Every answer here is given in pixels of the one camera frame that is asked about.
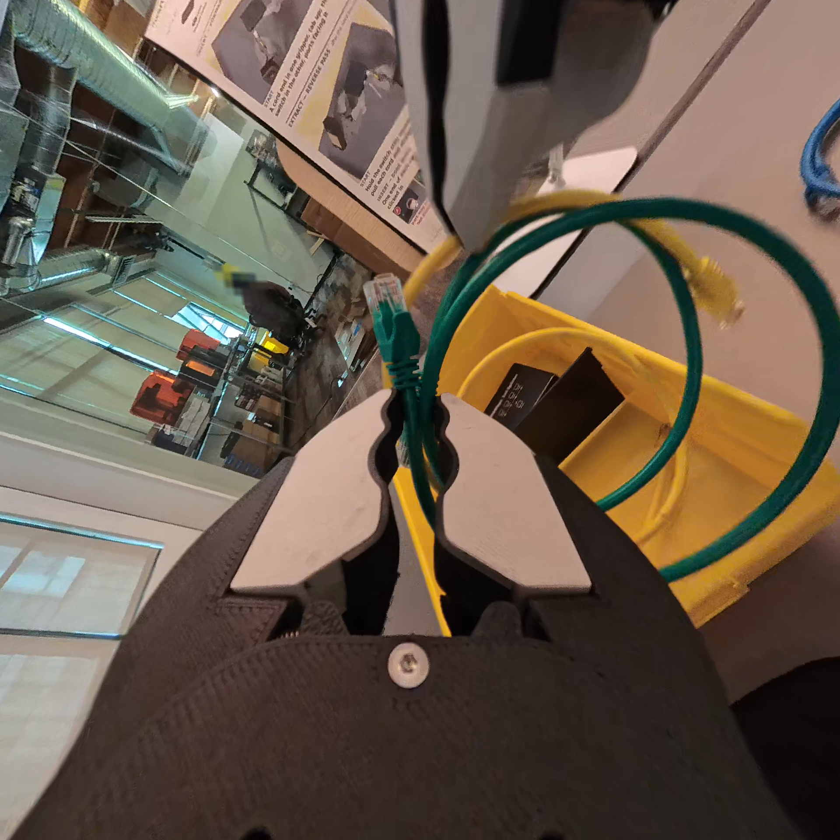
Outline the silver ventilation duct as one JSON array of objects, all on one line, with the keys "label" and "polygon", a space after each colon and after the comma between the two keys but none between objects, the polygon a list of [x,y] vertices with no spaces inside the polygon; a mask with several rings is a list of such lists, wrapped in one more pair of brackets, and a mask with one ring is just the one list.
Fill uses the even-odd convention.
[{"label": "silver ventilation duct", "polygon": [[160,191],[194,173],[208,129],[72,2],[2,2],[2,301],[122,279],[153,256]]}]

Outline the printed instruction poster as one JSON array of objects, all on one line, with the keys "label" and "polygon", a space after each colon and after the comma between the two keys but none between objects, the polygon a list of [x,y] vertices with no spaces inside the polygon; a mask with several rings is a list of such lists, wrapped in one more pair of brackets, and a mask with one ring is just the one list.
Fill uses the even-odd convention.
[{"label": "printed instruction poster", "polygon": [[424,252],[427,195],[386,1],[158,1],[146,38]]}]

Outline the orange crate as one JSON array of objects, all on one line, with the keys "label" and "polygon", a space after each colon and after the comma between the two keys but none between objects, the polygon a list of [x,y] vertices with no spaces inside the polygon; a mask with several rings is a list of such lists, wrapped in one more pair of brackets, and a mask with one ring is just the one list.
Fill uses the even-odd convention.
[{"label": "orange crate", "polygon": [[220,340],[204,332],[190,329],[176,353],[176,359],[184,370],[192,370],[203,375],[212,375],[220,371],[225,364],[226,355],[220,351]]},{"label": "orange crate", "polygon": [[129,411],[153,424],[174,426],[194,390],[187,380],[155,371],[141,384]]}]

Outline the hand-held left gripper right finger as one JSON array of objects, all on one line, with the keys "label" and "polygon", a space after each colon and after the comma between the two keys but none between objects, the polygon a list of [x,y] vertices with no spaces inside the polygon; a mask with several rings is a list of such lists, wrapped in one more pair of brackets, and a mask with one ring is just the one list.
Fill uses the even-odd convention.
[{"label": "hand-held left gripper right finger", "polygon": [[442,546],[512,595],[589,593],[592,581],[533,452],[455,395],[440,403],[440,445],[454,462],[437,499]]}]

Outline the person's dark clothing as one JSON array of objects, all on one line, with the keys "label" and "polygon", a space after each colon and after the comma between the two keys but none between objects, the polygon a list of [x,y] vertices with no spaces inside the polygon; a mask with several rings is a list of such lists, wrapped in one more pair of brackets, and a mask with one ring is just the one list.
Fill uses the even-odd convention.
[{"label": "person's dark clothing", "polygon": [[839,658],[775,677],[731,705],[765,780],[804,838],[839,838]]}]

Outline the interior glass window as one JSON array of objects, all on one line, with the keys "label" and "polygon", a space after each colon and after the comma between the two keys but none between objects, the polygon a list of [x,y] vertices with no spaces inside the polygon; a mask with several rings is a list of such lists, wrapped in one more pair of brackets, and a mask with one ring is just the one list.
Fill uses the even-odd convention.
[{"label": "interior glass window", "polygon": [[2,634],[118,640],[163,545],[2,514]]}]

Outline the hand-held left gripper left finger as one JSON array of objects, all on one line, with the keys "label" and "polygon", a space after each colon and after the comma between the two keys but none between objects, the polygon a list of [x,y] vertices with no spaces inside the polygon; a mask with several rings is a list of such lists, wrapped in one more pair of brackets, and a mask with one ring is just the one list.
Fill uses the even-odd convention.
[{"label": "hand-held left gripper left finger", "polygon": [[362,555],[384,536],[394,475],[375,458],[399,431],[394,391],[333,421],[291,461],[230,582],[239,595],[354,595]]}]

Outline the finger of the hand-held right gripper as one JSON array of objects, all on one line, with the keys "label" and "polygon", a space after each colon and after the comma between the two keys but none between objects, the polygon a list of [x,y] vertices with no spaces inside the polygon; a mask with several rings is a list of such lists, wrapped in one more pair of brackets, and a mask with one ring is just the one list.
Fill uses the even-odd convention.
[{"label": "finger of the hand-held right gripper", "polygon": [[394,2],[398,60],[427,194],[446,232],[458,238],[463,145],[455,53],[462,11],[462,2]]},{"label": "finger of the hand-held right gripper", "polygon": [[446,2],[441,212],[468,251],[501,225],[526,168],[617,110],[659,2]]}]

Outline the yellow plastic bin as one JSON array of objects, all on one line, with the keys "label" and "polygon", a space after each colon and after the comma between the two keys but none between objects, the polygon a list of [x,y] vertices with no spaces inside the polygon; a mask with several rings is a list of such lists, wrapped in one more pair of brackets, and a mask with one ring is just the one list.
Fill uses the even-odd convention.
[{"label": "yellow plastic bin", "polygon": [[[625,401],[561,463],[599,500],[629,480],[663,441],[686,366],[568,314],[491,287],[459,326],[440,375],[443,392],[483,410],[514,363],[564,373],[586,345]],[[807,424],[796,415],[707,374],[692,419],[684,493],[642,549],[664,568],[704,548],[755,509],[799,454]],[[702,627],[741,600],[749,584],[798,550],[838,515],[839,478],[825,460],[800,496],[754,539],[670,588]]]}]

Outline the black ethernet splitter box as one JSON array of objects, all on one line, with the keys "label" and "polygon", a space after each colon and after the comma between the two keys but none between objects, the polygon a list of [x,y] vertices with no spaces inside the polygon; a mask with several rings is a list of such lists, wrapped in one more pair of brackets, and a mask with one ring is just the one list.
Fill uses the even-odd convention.
[{"label": "black ethernet splitter box", "polygon": [[484,413],[560,466],[623,402],[588,347],[562,374],[513,364]]}]

